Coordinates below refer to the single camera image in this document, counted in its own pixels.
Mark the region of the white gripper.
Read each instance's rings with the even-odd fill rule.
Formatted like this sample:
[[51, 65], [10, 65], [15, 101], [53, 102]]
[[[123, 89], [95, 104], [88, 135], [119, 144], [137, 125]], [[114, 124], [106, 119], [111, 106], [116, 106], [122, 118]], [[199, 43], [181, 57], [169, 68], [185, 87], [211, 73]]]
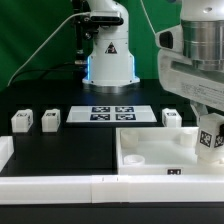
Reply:
[[202, 71], [192, 61], [176, 52], [158, 52], [158, 74], [162, 87], [192, 100], [190, 106], [196, 122], [208, 114], [206, 106], [224, 112], [224, 72]]

